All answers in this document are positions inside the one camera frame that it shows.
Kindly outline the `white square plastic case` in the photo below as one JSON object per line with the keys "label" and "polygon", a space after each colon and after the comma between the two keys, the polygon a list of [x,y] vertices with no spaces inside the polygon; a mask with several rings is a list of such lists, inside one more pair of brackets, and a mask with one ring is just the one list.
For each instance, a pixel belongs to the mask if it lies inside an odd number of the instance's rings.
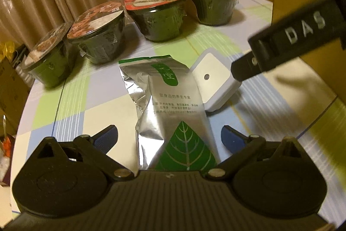
{"label": "white square plastic case", "polygon": [[242,85],[231,74],[231,60],[212,47],[202,52],[190,71],[209,113],[219,110]]}

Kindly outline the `silver green leaf pouch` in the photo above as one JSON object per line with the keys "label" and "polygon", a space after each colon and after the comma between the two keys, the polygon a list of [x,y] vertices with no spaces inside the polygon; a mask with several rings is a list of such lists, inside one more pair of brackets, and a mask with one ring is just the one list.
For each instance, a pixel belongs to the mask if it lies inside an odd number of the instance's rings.
{"label": "silver green leaf pouch", "polygon": [[137,110],[139,168],[208,172],[220,161],[190,69],[170,55],[119,62]]}

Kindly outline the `brown cardboard box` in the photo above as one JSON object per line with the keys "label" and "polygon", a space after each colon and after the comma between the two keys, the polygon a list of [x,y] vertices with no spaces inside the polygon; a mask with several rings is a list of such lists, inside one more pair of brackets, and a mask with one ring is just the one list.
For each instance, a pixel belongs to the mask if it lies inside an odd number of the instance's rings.
{"label": "brown cardboard box", "polygon": [[[314,0],[273,0],[272,22],[276,22],[288,14],[302,9]],[[304,24],[298,21],[297,25],[288,30],[288,41],[300,42],[314,39],[321,35],[320,29],[327,24],[327,18],[321,13],[317,16],[307,15]],[[345,50],[341,47],[341,40],[335,39],[329,43],[310,51],[301,58],[316,71],[316,73],[332,88],[336,95],[345,101]]]}

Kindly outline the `dark lid noodle bowl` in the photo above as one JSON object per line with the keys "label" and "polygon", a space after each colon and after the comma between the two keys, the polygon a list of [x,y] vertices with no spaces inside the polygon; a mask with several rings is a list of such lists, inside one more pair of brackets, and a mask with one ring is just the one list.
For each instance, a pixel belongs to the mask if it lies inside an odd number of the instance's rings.
{"label": "dark lid noodle bowl", "polygon": [[60,85],[74,68],[77,49],[67,39],[72,24],[72,21],[65,22],[49,31],[21,64],[25,73],[48,89]]}

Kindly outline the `cardboard boxes side pile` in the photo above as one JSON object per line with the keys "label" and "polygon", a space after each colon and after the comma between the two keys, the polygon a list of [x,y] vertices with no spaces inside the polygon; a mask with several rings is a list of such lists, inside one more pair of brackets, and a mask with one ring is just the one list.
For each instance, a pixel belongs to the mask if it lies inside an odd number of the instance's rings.
{"label": "cardboard boxes side pile", "polygon": [[21,76],[21,63],[26,47],[13,41],[1,43],[1,134],[15,135],[30,87]]}

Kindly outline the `red lid noodle bowl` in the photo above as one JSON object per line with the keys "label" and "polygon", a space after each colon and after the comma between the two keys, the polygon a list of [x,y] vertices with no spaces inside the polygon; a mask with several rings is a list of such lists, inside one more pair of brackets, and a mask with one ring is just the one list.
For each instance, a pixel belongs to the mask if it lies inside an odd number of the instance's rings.
{"label": "red lid noodle bowl", "polygon": [[123,1],[128,15],[146,39],[164,42],[181,34],[186,0]]}

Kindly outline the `maroon lid noodle bowl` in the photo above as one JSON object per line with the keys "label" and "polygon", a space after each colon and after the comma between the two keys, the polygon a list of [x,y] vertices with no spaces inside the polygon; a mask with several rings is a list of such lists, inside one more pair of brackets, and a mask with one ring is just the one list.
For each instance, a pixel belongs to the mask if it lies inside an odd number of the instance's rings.
{"label": "maroon lid noodle bowl", "polygon": [[71,26],[67,39],[82,57],[99,65],[115,59],[124,39],[125,13],[121,2],[108,1],[83,12]]}

